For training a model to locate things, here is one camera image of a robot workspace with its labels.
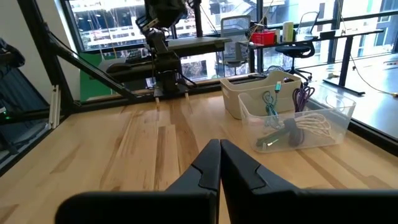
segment mesh chair back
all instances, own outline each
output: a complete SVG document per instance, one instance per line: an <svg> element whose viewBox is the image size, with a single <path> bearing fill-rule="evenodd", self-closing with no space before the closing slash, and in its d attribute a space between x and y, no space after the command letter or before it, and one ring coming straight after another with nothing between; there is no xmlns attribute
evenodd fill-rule
<svg viewBox="0 0 398 224"><path fill-rule="evenodd" d="M238 41L247 40L244 35L250 28L250 15L225 17L221 20L221 37L227 37L232 42L225 43L224 58L242 60L248 58L246 47Z"/></svg>
<svg viewBox="0 0 398 224"><path fill-rule="evenodd" d="M300 24L297 28L298 34L308 34L312 33L313 27L318 20L319 13L318 12L307 12L305 13L300 20Z"/></svg>

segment black stool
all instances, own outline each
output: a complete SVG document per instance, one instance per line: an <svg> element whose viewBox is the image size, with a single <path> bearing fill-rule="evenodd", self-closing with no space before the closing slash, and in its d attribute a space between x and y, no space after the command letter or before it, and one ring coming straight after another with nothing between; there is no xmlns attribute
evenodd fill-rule
<svg viewBox="0 0 398 224"><path fill-rule="evenodd" d="M295 44L294 46L291 45L291 46L276 47L275 51L293 58L292 68L290 69L289 73L292 75L296 74L296 75L304 78L306 80L304 85L308 85L308 81L311 81L311 79L312 79L312 73L294 68L294 59L295 58L312 57L315 54L315 48L314 48L312 42ZM307 78L304 75L302 75L301 73L307 73L307 74L310 74L310 76Z"/></svg>

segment standing desk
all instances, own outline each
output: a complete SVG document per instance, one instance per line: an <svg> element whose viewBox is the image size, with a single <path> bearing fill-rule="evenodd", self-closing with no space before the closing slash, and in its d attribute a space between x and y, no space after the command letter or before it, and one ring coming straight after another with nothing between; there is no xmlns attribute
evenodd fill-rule
<svg viewBox="0 0 398 224"><path fill-rule="evenodd" d="M296 38L296 41L294 42L284 42L284 43L278 43L278 44L272 44L272 45L262 45L262 44L254 44L252 42L249 43L247 41L240 41L239 44L243 46L247 46L249 49L249 68L250 72L254 73L255 71L255 65L254 65L254 50L259 50L259 49L266 49L269 47L279 47L279 46L286 46L286 45L292 45L292 44L302 44L306 42L315 42L315 41L323 41L323 40L334 40L334 39L340 39L340 38L347 38L345 48L344 48L344 55L343 55L343 61L341 63L341 73L340 73L340 79L334 80L323 80L324 82L327 82L328 84L338 86L340 88L343 88L345 90L352 91L356 93L357 95L363 95L365 94L364 91L360 90L355 90L355 86L346 86L346 79L347 79L347 72L348 72L348 64L349 64L349 59L351 55L351 49L353 46L353 39L357 35L368 35L368 34L377 34L384 32L382 29L366 29L366 30L346 30L345 33L343 33L342 30L336 30L336 34L334 36L328 37L328 38L312 38L308 39L305 38L302 35L298 35ZM263 71L263 65L257 65L257 71L261 73Z"/></svg>

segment floor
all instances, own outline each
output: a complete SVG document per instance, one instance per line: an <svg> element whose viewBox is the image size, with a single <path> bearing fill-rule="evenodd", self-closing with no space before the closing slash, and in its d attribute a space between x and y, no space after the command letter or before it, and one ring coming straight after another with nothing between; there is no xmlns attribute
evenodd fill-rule
<svg viewBox="0 0 398 224"><path fill-rule="evenodd" d="M74 114L0 177L0 223L53 223L86 191L164 190L210 139L229 139L301 188L397 189L398 158L348 133L343 144L259 154L221 92ZM220 223L229 223L221 194Z"/></svg>
<svg viewBox="0 0 398 224"><path fill-rule="evenodd" d="M398 93L398 65L386 65L384 62L387 61L398 61L398 54L356 60L356 65L361 76L373 87L383 91ZM367 86L357 72L352 70L353 65L350 62L346 86L353 86L354 88L364 90L366 92L365 95L358 96L326 83L324 85L351 98L357 103L353 115L354 119L370 125L398 141L398 125L391 122L396 120L398 98L380 93ZM321 82L330 72L340 74L340 68L341 64L336 63L333 65L305 68L304 70L313 72L315 81Z"/></svg>

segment beige plastic basket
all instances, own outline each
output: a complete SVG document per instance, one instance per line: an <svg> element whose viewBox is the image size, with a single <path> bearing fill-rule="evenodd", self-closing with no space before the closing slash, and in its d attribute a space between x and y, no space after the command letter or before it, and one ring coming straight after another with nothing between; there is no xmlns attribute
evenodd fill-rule
<svg viewBox="0 0 398 224"><path fill-rule="evenodd" d="M285 83L285 78L289 78L294 81ZM220 82L225 108L236 119L241 119L238 99L238 95L240 93L247 93L255 100L262 99L262 95L265 91L270 91L272 93L275 90L276 83L282 82L278 97L291 98L293 90L299 88L302 83L299 77L295 77L289 73L281 71L272 71L267 78L254 82L232 84L226 78L222 79ZM278 104L277 108L278 112L290 111L293 109L294 105L292 103Z"/></svg>

